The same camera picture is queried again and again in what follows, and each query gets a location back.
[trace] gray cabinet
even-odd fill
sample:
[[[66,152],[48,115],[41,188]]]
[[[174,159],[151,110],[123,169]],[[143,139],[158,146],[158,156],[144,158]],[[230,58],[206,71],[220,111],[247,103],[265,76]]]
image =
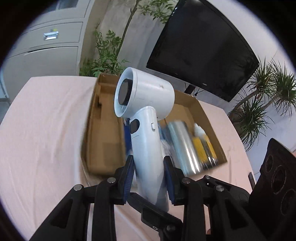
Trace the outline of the gray cabinet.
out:
[[[13,100],[31,77],[75,75],[77,50],[78,47],[48,48],[9,58],[3,71],[9,98]]]
[[[59,0],[29,26],[4,62],[10,101],[31,77],[79,75],[80,61],[92,57],[92,32],[109,1]]]

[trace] silver handle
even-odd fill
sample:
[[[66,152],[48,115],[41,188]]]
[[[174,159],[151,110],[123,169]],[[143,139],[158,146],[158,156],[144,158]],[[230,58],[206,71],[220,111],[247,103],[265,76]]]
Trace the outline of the silver handle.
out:
[[[58,34],[59,34],[59,31],[49,32],[49,33],[43,34],[43,37],[44,37],[44,40],[56,39]]]

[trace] white hair dryer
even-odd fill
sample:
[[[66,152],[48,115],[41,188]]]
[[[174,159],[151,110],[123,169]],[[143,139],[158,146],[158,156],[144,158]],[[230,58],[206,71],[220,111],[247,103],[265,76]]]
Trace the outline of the white hair dryer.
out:
[[[139,194],[164,211],[168,197],[157,121],[170,113],[174,101],[169,82],[130,67],[122,73],[114,99],[115,114],[130,118]]]

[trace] metallic can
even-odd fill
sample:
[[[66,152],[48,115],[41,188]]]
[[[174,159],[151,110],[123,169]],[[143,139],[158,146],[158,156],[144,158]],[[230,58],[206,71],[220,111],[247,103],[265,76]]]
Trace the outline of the metallic can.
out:
[[[174,147],[172,158],[174,166],[180,168],[185,176],[196,175],[203,171],[192,142],[187,125],[183,121],[172,121],[168,124],[169,142]]]

